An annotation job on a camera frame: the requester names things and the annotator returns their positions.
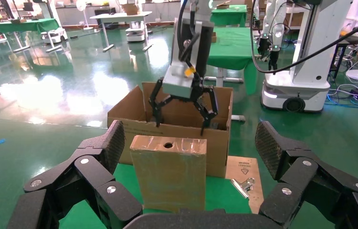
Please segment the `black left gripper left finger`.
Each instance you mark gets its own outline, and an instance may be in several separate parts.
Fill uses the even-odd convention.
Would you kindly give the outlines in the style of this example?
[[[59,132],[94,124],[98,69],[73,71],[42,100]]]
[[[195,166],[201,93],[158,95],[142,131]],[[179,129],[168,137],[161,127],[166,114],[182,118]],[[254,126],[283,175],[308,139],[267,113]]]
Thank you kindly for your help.
[[[72,207],[85,201],[106,228],[124,228],[143,212],[114,176],[124,146],[124,126],[118,120],[105,134],[83,140],[67,160],[24,185],[7,227],[57,229]]]

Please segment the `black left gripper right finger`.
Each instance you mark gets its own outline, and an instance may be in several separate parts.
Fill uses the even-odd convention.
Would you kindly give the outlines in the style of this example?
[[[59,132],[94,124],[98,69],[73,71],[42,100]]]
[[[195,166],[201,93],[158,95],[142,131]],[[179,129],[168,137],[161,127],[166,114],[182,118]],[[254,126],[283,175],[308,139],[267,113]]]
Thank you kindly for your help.
[[[258,154],[277,185],[259,214],[290,227],[308,202],[337,229],[358,229],[358,178],[322,161],[302,141],[281,136],[267,121],[255,134]]]

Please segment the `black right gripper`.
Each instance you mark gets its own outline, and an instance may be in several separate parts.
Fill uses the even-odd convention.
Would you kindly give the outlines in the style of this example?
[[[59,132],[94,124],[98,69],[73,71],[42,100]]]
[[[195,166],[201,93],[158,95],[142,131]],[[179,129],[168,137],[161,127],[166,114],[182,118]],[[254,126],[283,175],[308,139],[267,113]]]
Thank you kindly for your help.
[[[218,102],[213,86],[203,86],[207,60],[210,54],[214,23],[210,21],[191,21],[182,19],[179,22],[179,95],[194,93],[193,104],[203,117],[200,135],[208,128],[211,120],[218,114]],[[162,87],[163,78],[157,80],[149,97],[152,115],[156,127],[162,122],[162,107],[170,103],[174,97],[168,95],[163,101],[157,102],[157,95]],[[208,110],[201,102],[202,96],[208,93],[211,109]]]

